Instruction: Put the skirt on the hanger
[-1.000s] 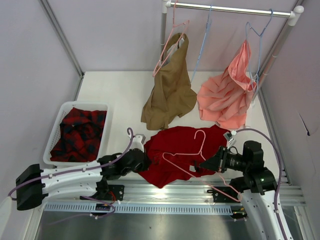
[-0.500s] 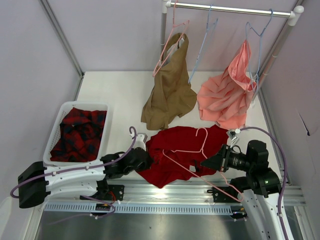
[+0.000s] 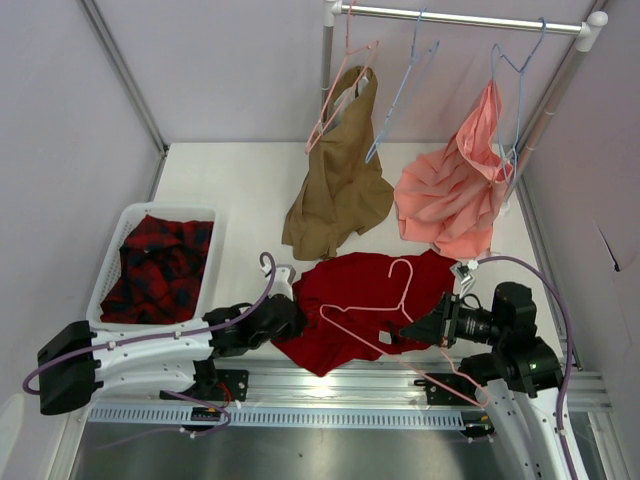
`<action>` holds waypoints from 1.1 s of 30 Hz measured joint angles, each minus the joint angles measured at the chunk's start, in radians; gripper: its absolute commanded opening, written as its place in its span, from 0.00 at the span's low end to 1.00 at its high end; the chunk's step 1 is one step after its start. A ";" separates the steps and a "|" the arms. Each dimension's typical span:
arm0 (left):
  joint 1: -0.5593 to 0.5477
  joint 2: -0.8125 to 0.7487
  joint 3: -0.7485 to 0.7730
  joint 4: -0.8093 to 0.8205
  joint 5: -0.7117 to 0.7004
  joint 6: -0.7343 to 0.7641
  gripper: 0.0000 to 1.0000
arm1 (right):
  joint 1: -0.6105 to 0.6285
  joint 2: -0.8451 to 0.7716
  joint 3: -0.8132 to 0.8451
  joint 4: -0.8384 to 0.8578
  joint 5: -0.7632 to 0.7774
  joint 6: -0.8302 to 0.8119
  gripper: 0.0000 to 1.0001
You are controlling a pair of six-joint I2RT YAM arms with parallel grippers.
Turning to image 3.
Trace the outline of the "red skirt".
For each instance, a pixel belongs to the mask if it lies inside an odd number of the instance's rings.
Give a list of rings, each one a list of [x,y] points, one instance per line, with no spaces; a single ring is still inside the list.
[[[352,360],[426,350],[429,344],[399,332],[453,291],[453,265],[432,250],[401,257],[352,253],[322,261],[293,285],[307,326],[299,337],[274,346],[318,377]]]

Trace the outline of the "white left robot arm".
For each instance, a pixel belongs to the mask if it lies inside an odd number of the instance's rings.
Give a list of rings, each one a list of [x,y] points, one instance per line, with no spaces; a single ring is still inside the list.
[[[182,324],[140,331],[96,331],[67,325],[37,354],[39,408],[72,412],[99,397],[160,397],[180,393],[211,400],[219,381],[214,361],[301,335],[307,319],[284,295],[258,306],[216,308]]]

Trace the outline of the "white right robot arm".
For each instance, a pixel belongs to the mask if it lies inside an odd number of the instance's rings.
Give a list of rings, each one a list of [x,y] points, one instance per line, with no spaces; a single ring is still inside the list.
[[[428,402],[478,403],[522,478],[585,479],[566,411],[565,377],[554,350],[537,334],[536,314],[530,288],[503,282],[490,309],[471,308],[463,297],[446,293],[399,335],[441,348],[459,340],[490,346],[488,353],[463,359],[452,374],[420,379]]]

